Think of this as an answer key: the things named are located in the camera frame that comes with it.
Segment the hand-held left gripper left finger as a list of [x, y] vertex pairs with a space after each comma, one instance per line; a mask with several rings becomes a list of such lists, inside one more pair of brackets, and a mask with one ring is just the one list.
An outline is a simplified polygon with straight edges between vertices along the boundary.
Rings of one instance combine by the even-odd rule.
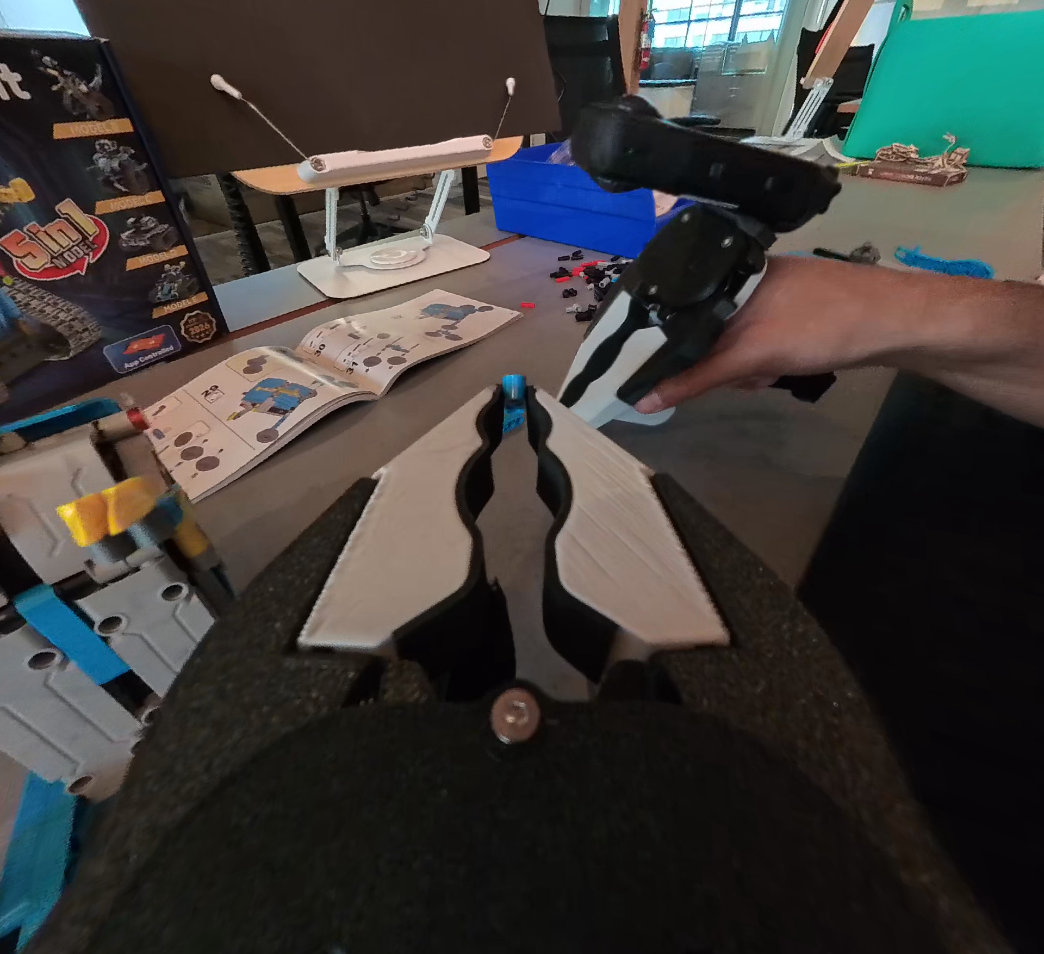
[[502, 388], [484, 388], [378, 470], [298, 648], [409, 660], [435, 682], [512, 677], [506, 601], [477, 525], [503, 416]]

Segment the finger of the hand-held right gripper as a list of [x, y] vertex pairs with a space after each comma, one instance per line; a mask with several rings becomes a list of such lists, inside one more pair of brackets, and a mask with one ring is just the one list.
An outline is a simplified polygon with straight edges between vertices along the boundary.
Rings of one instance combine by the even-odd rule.
[[563, 405], [577, 405], [587, 390], [620, 358], [634, 334], [646, 330], [646, 307], [623, 289], [617, 290], [591, 321], [560, 390]]
[[636, 425], [663, 425], [668, 422], [675, 408], [645, 414], [635, 410], [618, 395], [623, 383], [666, 341], [665, 334], [656, 326], [630, 334], [610, 360], [606, 372], [596, 375], [583, 389], [582, 419], [594, 428], [601, 428], [610, 422]]

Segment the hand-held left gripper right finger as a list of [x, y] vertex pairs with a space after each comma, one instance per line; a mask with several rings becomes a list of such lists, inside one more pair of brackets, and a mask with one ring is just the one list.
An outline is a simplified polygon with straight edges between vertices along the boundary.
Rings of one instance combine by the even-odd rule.
[[551, 517], [542, 621], [557, 655], [602, 683], [621, 661], [729, 646], [656, 473], [545, 390], [527, 389], [526, 427]]

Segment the pile of building pieces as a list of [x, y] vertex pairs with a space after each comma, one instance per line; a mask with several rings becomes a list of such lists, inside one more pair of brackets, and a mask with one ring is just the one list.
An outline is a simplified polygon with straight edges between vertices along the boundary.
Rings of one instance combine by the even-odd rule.
[[561, 256], [549, 278], [567, 301], [567, 315], [593, 321], [611, 290], [635, 260], [628, 256], [591, 256], [577, 248]]

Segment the person's right forearm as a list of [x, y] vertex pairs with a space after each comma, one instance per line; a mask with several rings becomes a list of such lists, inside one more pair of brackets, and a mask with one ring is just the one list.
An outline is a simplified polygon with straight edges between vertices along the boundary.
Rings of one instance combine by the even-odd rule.
[[1041, 428], [1042, 286], [922, 273], [897, 281], [882, 364]]

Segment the grey desk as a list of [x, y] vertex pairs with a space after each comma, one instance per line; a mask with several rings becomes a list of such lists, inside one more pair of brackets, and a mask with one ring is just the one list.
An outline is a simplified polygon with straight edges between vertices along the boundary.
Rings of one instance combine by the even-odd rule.
[[[882, 267], [889, 269], [869, 273], [872, 287], [895, 287], [904, 276], [923, 278], [936, 294], [943, 286], [984, 284], [902, 268], [892, 256], [898, 244], [920, 244], [951, 265], [980, 258], [999, 282], [1030, 282], [1042, 275], [1042, 173], [975, 170], [967, 184], [942, 191], [849, 178], [835, 211], [785, 238], [782, 249], [814, 243], [843, 249], [863, 239], [880, 245]], [[261, 334], [132, 379], [130, 389], [150, 401], [216, 363], [220, 379], [242, 388], [274, 374], [319, 396], [304, 402], [276, 442], [260, 444], [266, 458], [247, 456], [235, 479], [228, 456], [236, 457], [243, 444], [221, 421], [238, 393], [218, 411], [193, 408], [185, 428], [160, 418], [161, 429], [179, 442], [165, 448], [176, 480], [189, 490], [223, 484], [197, 506], [201, 526], [244, 591], [243, 600], [228, 609], [231, 620], [219, 621], [196, 648], [160, 705], [155, 726], [142, 732], [130, 780], [150, 768], [176, 789], [203, 789], [219, 765], [242, 759], [264, 735], [294, 726], [318, 712], [322, 700], [332, 703], [365, 666], [395, 660], [393, 644], [296, 648], [296, 633], [346, 538], [336, 529], [345, 529], [349, 505], [336, 501], [443, 420], [467, 433], [467, 421], [453, 414], [475, 411], [473, 398], [488, 404], [497, 374], [519, 371], [540, 384], [557, 383], [582, 328], [567, 321], [564, 302], [544, 279], [550, 256], [548, 243], [515, 243], [496, 251], [487, 265], [434, 281], [478, 305], [507, 308], [535, 300], [538, 307], [480, 342], [400, 367], [396, 386], [380, 399], [359, 392], [330, 399], [358, 377], [335, 373], [343, 385], [315, 382], [294, 357], [280, 354], [243, 380], [238, 372], [261, 352]], [[818, 408], [782, 391], [720, 389], [689, 402], [665, 425], [610, 424], [606, 437], [671, 474], [730, 529], [766, 548], [770, 563], [782, 562], [784, 573], [794, 575], [867, 436], [885, 382], [883, 373], [843, 373], [841, 386]]]

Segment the person's right hand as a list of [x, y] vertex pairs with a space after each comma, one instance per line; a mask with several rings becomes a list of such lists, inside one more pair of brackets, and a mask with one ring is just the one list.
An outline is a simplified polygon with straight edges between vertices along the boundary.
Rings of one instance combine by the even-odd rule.
[[825, 258], [774, 257], [716, 345], [635, 404], [654, 414], [720, 387], [854, 368], [909, 344], [903, 275]]

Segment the blue plastic bin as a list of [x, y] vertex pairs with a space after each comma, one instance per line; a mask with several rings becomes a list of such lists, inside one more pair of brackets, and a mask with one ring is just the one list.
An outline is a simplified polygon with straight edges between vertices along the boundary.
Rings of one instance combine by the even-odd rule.
[[561, 143], [520, 149], [487, 165], [497, 226], [583, 251], [636, 258], [688, 198], [652, 190], [610, 193], [579, 166], [557, 160]]

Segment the black office chair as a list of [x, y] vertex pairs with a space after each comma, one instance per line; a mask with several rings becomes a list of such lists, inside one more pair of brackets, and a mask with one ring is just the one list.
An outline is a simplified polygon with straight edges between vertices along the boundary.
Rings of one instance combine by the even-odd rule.
[[561, 125], [548, 143], [570, 138], [582, 110], [626, 93], [617, 16], [554, 16], [543, 19]]

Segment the open instruction booklet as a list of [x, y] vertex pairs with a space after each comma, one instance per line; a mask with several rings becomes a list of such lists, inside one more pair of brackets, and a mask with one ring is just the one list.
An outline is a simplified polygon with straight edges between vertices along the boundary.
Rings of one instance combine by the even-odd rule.
[[442, 290], [315, 327], [295, 347], [239, 352], [145, 411], [160, 461], [195, 503], [346, 406], [482, 341], [522, 314]]

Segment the wooden model kit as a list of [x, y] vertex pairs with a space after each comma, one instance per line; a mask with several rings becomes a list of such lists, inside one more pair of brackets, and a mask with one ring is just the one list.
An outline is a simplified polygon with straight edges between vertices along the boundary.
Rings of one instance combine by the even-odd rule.
[[917, 146], [894, 143], [879, 148], [873, 158], [852, 159], [843, 171], [853, 177], [886, 180], [903, 184], [947, 188], [963, 183], [969, 173], [968, 148], [958, 146], [955, 135], [944, 135], [945, 150], [922, 156]]

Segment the green board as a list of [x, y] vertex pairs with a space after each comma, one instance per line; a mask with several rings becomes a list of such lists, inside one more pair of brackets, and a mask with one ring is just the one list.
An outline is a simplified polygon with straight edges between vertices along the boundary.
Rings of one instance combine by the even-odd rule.
[[936, 156], [952, 135], [973, 166], [1040, 169], [1043, 11], [919, 18], [912, 7], [894, 2], [843, 154], [900, 143]]

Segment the grey and blue toy robot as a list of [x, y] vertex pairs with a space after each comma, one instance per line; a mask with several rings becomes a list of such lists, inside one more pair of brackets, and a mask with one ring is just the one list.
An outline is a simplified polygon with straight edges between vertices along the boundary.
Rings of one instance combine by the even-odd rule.
[[2, 952], [75, 868], [177, 674], [232, 602], [146, 410], [95, 398], [2, 425], [2, 756], [27, 773], [2, 852]]

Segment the large black board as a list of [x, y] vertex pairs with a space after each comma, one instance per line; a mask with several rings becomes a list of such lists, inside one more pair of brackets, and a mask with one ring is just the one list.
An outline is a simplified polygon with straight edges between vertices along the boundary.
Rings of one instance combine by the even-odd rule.
[[560, 125], [538, 0], [74, 0], [173, 177]]

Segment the dark blue robot kit box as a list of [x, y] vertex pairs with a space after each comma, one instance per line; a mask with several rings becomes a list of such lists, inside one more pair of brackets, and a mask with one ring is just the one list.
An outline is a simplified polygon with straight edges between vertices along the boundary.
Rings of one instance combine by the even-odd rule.
[[228, 326], [100, 39], [1, 39], [2, 423], [175, 360]]

